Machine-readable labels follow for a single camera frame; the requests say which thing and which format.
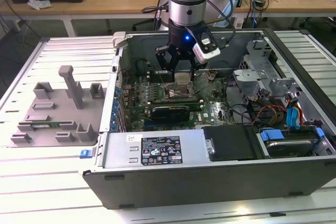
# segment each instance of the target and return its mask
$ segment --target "green circuit board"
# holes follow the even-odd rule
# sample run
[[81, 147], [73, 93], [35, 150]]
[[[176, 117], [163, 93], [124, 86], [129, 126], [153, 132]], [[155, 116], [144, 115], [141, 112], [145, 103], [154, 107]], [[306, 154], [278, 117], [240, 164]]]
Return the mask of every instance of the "green circuit board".
[[[223, 98], [226, 81], [227, 78], [211, 79], [208, 72], [185, 85], [150, 83], [139, 78], [124, 93], [127, 93], [126, 107], [130, 117], [127, 131], [188, 130], [206, 125], [235, 124]], [[187, 106], [190, 109], [189, 120], [173, 124], [155, 123], [150, 113], [159, 106]]]

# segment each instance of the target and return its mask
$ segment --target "robotic arm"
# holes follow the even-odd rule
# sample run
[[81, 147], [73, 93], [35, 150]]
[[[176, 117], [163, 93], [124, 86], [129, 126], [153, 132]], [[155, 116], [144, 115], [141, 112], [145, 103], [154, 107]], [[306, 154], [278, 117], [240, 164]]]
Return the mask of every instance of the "robotic arm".
[[[207, 62], [220, 54], [217, 42], [204, 23], [206, 0], [169, 0], [169, 40], [156, 49], [156, 58], [163, 70], [171, 71], [180, 60], [191, 63], [191, 79], [194, 72], [206, 67]], [[171, 55], [169, 62], [165, 54]]]

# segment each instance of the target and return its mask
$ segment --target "black plastic cover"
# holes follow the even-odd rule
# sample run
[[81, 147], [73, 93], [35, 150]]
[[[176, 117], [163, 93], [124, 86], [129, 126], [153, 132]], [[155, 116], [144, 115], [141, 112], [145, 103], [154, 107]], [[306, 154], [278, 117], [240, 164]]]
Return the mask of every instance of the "black plastic cover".
[[263, 159], [253, 126], [220, 125], [202, 128], [206, 139], [212, 140], [215, 153], [211, 161]]

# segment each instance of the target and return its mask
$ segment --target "white label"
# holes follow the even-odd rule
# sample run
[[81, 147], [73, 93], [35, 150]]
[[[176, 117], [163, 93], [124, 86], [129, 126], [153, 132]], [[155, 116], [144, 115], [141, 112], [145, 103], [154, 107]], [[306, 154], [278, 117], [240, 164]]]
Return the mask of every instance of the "white label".
[[171, 158], [172, 159], [181, 159], [182, 157], [181, 156], [172, 156]]
[[126, 141], [127, 142], [141, 142], [142, 134], [137, 135], [127, 135]]
[[48, 124], [32, 125], [33, 128], [50, 128]]
[[210, 40], [209, 40], [208, 38], [206, 38], [206, 39], [202, 39], [202, 43], [203, 43], [204, 45], [208, 45], [208, 44], [210, 44]]

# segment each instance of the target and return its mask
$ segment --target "blue wire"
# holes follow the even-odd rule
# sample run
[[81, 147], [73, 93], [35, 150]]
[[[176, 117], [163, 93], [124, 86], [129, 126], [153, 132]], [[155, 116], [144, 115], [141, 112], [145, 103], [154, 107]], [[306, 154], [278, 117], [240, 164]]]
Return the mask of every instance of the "blue wire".
[[254, 5], [254, 8], [253, 8], [253, 9], [254, 9], [254, 10], [253, 10], [253, 11], [254, 11], [254, 12], [253, 12], [254, 15], [253, 15], [253, 24], [252, 24], [252, 28], [254, 28], [254, 25], [257, 24], [257, 22], [256, 22], [256, 18], [257, 18], [257, 17], [256, 17], [256, 14], [257, 14], [257, 11], [256, 11], [256, 1], [255, 1], [255, 0], [253, 0], [253, 5]]

